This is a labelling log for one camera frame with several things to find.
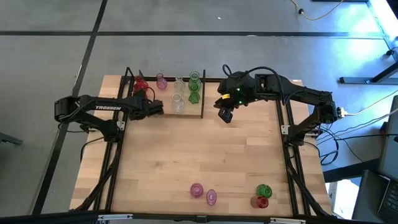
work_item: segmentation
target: concrete floor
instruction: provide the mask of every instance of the concrete floor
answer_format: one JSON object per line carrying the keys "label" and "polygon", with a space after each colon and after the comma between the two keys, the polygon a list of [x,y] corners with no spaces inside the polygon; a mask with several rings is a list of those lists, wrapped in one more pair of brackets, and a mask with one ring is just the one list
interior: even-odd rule
{"label": "concrete floor", "polygon": [[[336,3],[297,1],[308,15]],[[92,30],[100,0],[0,2],[0,30]],[[289,0],[115,0],[109,1],[100,30],[230,30],[278,32],[379,32],[368,7],[343,3],[313,22],[298,16]],[[32,199],[57,132],[53,103],[70,94],[89,37],[0,37],[0,132],[24,140],[0,144],[0,216],[30,213]],[[248,70],[265,65],[319,90],[333,91],[338,106],[355,113],[396,86],[341,85],[339,77],[371,77],[394,63],[381,39],[333,37],[97,37],[80,94],[97,95],[103,75],[122,75],[126,66],[144,75],[188,75],[206,69],[223,77],[221,66]],[[392,98],[333,125],[338,131],[386,114]],[[377,132],[381,123],[353,133]],[[85,134],[68,134],[44,212],[68,210]],[[352,139],[362,160],[380,153],[380,139]],[[323,153],[334,143],[322,144]],[[345,144],[325,170],[359,162]]]}

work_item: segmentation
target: table leg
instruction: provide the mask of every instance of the table leg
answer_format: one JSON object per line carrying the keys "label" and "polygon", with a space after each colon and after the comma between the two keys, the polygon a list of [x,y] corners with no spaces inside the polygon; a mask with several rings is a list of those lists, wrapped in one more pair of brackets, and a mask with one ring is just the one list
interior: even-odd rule
{"label": "table leg", "polygon": [[341,84],[378,84],[378,85],[398,85],[398,78],[389,78],[398,72],[398,62],[386,68],[375,77],[340,77]]}
{"label": "table leg", "polygon": [[364,170],[370,170],[377,172],[379,166],[379,159],[372,159],[370,161],[353,164],[346,167],[340,167],[323,172],[326,183],[336,182],[343,179],[349,179],[352,177],[359,177],[362,175]]}
{"label": "table leg", "polygon": [[4,134],[4,133],[0,133],[0,141],[9,142],[9,143],[17,144],[17,145],[22,144],[22,140],[20,140],[18,138],[14,138],[14,137],[9,136],[8,134]]}

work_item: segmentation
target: robotic arm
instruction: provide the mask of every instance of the robotic arm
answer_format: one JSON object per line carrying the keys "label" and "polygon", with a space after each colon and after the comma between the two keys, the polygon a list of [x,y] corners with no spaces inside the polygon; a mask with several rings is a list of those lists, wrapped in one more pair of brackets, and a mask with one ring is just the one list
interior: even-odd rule
{"label": "robotic arm", "polygon": [[322,123],[331,124],[337,120],[336,106],[330,92],[294,85],[274,71],[272,75],[256,74],[254,78],[249,72],[228,75],[217,89],[222,97],[215,102],[214,107],[220,109],[218,116],[226,123],[231,122],[235,108],[258,100],[282,100],[284,104],[291,99],[314,105],[314,111],[307,119],[300,124],[283,127],[286,129],[282,130],[289,143],[302,146],[307,132]]}
{"label": "robotic arm", "polygon": [[128,113],[130,120],[140,120],[146,116],[164,113],[161,101],[152,102],[145,97],[144,90],[139,90],[133,96],[120,100],[88,95],[64,97],[55,102],[55,120],[60,123],[72,121],[80,123],[80,128],[86,132],[89,128],[95,128],[102,132],[106,142],[120,141],[122,136],[119,130],[123,127],[112,119],[105,121],[86,113],[90,110],[123,111]]}

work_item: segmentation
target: wooden board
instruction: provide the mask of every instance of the wooden board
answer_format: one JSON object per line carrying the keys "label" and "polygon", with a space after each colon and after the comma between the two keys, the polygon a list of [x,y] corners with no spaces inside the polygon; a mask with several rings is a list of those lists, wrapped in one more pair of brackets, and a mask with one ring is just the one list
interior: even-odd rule
{"label": "wooden board", "polygon": [[[105,76],[99,95],[116,97],[119,81],[120,77]],[[275,102],[259,101],[235,110],[233,121],[226,124],[213,107],[220,97],[217,87],[206,83],[203,119],[156,116],[127,122],[112,211],[292,216]],[[308,116],[307,105],[292,102],[292,108],[296,123]],[[97,111],[96,116],[109,119],[111,113]],[[88,141],[100,136],[90,133]],[[70,208],[79,206],[98,182],[105,145],[86,146]],[[308,189],[331,213],[317,150],[305,145],[300,152]],[[215,206],[207,205],[205,197],[190,196],[195,182],[205,192],[216,190]],[[267,209],[249,203],[259,184],[273,189]],[[303,213],[298,188],[296,192]]]}

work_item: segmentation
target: metal stand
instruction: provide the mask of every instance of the metal stand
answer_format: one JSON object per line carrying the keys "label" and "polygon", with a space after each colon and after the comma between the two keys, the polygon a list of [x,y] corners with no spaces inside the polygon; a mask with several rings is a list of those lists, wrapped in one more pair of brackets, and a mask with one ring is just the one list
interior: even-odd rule
{"label": "metal stand", "polygon": [[22,140],[9,136],[8,134],[0,133],[0,142],[9,142],[16,145],[21,145]]}
{"label": "metal stand", "polygon": [[398,52],[392,48],[386,52],[386,55],[393,56],[395,63],[386,68],[375,77],[340,77],[341,84],[379,84],[379,85],[398,85],[398,78],[390,78],[398,72]]}

